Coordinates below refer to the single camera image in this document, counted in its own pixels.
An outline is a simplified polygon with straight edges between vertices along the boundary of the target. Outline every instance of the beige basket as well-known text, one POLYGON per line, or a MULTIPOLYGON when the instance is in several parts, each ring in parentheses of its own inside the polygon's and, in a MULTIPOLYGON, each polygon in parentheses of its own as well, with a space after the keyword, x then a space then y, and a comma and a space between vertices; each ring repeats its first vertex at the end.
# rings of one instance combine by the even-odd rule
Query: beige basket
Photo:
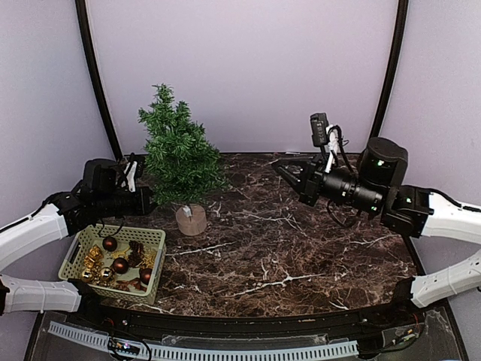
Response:
MULTIPOLYGON (((105 226, 102 234, 113 234, 118 228, 118 226, 105 226)), ((97 225, 96 227, 89 226, 82 232, 77 233, 60 268, 59 278, 61 280, 79 278, 80 273, 84 270, 83 260, 90 248, 95 244, 103 250, 101 244, 104 238, 98 236, 100 229, 101 225, 97 225)), ((132 290, 131 292, 126 292, 96 285, 91 285, 91 288, 93 288, 97 294, 104 297, 153 305, 165 260, 165 232, 161 229, 123 227, 114 237, 118 242, 117 250, 126 249, 130 241, 138 241, 144 244, 144 247, 157 249, 156 261, 152 270, 151 281, 147 285, 147 291, 132 290)), ((111 258, 104 259, 104 266, 110 266, 113 260, 111 258)), ((138 277, 138 268, 130 268, 124 275, 117 275, 117 280, 128 281, 136 277, 138 277)))

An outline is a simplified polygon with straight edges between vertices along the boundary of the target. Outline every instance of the white perforated rail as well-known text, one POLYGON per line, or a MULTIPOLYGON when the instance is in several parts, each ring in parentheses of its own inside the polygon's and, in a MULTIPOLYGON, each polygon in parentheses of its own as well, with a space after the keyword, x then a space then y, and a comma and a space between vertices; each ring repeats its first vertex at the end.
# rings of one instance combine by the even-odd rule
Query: white perforated rail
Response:
MULTIPOLYGON (((50 322, 49 333, 96 350, 108 352, 109 336, 105 332, 78 329, 57 322, 50 322)), ((138 359, 148 359, 148 352, 140 342, 129 341, 141 349, 138 359)), ((348 341, 323 346, 291 348, 287 350, 196 350, 166 347, 147 342, 152 350, 152 360, 172 361, 322 361, 357 356, 357 342, 348 341)))

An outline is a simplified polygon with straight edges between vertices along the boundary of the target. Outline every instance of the artificial christmas tree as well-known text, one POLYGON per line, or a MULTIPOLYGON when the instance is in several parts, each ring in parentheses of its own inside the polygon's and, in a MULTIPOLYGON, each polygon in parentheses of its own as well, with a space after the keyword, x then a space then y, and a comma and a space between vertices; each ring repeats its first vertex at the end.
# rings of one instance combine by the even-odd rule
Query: artificial christmas tree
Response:
POLYGON ((190 120, 187 103, 174 105, 169 86, 154 86, 150 110, 139 110, 139 122, 149 132, 145 150, 147 172, 156 181, 154 199, 168 202, 197 202, 211 190, 225 185, 219 151, 205 139, 202 125, 190 120))

